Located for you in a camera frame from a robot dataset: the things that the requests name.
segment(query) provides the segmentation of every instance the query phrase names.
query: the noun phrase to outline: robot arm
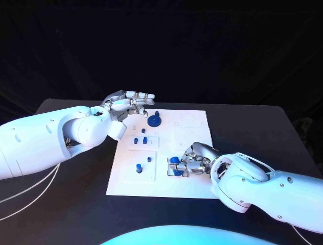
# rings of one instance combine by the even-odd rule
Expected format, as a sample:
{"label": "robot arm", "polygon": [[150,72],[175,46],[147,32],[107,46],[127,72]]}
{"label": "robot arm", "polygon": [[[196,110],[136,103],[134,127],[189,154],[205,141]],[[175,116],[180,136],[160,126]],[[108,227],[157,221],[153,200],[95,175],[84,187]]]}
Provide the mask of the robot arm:
{"label": "robot arm", "polygon": [[[270,169],[267,173],[255,164]],[[211,191],[222,203],[245,213],[251,204],[281,222],[323,234],[323,180],[276,171],[250,156],[221,154],[195,142],[170,168],[211,174]]]}
{"label": "robot arm", "polygon": [[154,95],[123,90],[100,106],[72,107],[21,118],[0,126],[0,179],[36,173],[100,145],[120,140],[129,114],[147,116]]}

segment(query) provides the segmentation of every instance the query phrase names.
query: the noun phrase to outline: white cable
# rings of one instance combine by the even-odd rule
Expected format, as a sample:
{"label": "white cable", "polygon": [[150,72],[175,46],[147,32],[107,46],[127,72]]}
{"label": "white cable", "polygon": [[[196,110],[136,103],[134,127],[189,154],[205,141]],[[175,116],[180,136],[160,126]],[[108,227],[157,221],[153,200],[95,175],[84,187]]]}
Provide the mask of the white cable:
{"label": "white cable", "polygon": [[8,217],[5,217],[5,218],[0,218],[0,221],[2,220],[5,220],[6,218],[9,218],[9,217],[12,217],[15,214],[18,214],[21,211],[23,211],[33,203],[35,203],[35,201],[41,198],[41,196],[44,195],[44,193],[45,193],[45,191],[48,190],[48,188],[49,188],[49,185],[51,185],[51,183],[52,183],[52,181],[54,181],[54,179],[55,179],[55,176],[57,176],[57,172],[58,172],[58,169],[59,169],[59,165],[61,165],[61,163],[57,165],[57,171],[55,171],[55,174],[54,174],[54,177],[52,177],[52,179],[51,179],[51,181],[49,181],[49,184],[48,184],[48,186],[46,186],[46,188],[45,188],[45,190],[42,191],[42,193],[39,194],[39,196],[35,198],[35,200],[21,209],[21,210],[18,210],[15,213],[12,213]]}
{"label": "white cable", "polygon": [[48,177],[52,175],[52,173],[54,173],[54,171],[57,170],[57,168],[58,168],[58,165],[57,165],[57,167],[55,167],[55,169],[51,171],[51,173],[48,174],[48,176],[32,186],[32,187],[29,187],[26,190],[23,190],[21,193],[18,193],[18,194],[15,194],[13,196],[10,196],[9,198],[6,198],[6,199],[3,199],[2,201],[0,201],[0,203],[2,202],[5,202],[5,201],[8,201],[9,199],[12,199],[12,198],[15,198],[15,197],[18,197],[19,195],[22,195],[25,192],[28,192],[31,189],[33,189],[46,179],[48,179]]}
{"label": "white cable", "polygon": [[296,229],[296,227],[293,226],[293,229],[296,230],[297,234],[300,235],[300,237],[303,238],[303,240],[307,242],[309,245],[313,245],[307,239],[304,238],[304,236],[300,234],[299,230]]}

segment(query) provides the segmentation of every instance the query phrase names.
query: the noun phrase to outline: black table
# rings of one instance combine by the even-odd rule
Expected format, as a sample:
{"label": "black table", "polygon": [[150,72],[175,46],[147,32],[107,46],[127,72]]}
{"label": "black table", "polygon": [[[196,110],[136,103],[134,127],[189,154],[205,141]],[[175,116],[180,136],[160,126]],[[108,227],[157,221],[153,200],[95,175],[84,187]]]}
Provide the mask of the black table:
{"label": "black table", "polygon": [[[100,101],[45,100],[38,113],[98,104]],[[215,148],[251,155],[277,170],[322,178],[280,107],[156,103],[153,108],[205,110]],[[106,195],[116,146],[117,141],[108,137],[61,165],[44,196],[0,222],[0,244],[100,244],[126,232],[160,225],[206,226],[278,244],[306,244],[291,226],[276,221],[257,206],[242,214],[219,200]],[[0,200],[32,186],[49,171],[2,180]],[[35,199],[46,184],[48,180],[0,204],[0,218]],[[323,235],[300,231],[313,244],[323,244]],[[172,235],[188,239],[195,234]]]}

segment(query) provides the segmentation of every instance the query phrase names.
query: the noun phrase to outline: black backdrop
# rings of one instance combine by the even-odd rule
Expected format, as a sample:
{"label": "black backdrop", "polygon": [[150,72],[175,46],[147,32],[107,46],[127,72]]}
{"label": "black backdrop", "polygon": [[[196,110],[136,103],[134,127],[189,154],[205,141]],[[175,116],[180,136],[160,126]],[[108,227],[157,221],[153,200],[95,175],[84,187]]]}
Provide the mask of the black backdrop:
{"label": "black backdrop", "polygon": [[46,98],[277,105],[323,159],[323,4],[0,1],[0,124]]}

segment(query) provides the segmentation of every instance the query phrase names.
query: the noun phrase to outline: white board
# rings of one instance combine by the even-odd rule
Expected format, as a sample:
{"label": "white board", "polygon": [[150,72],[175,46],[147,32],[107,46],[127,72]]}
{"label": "white board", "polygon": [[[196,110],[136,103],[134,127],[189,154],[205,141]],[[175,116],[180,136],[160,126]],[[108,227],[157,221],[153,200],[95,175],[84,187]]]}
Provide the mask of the white board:
{"label": "white board", "polygon": [[[127,131],[117,144],[107,195],[216,199],[209,191],[209,175],[169,176],[167,164],[169,158],[182,157],[195,141],[212,146],[206,112],[147,109],[149,116],[156,111],[162,118],[156,128],[140,115],[130,115],[123,121]],[[137,164],[143,166],[140,174]]]}

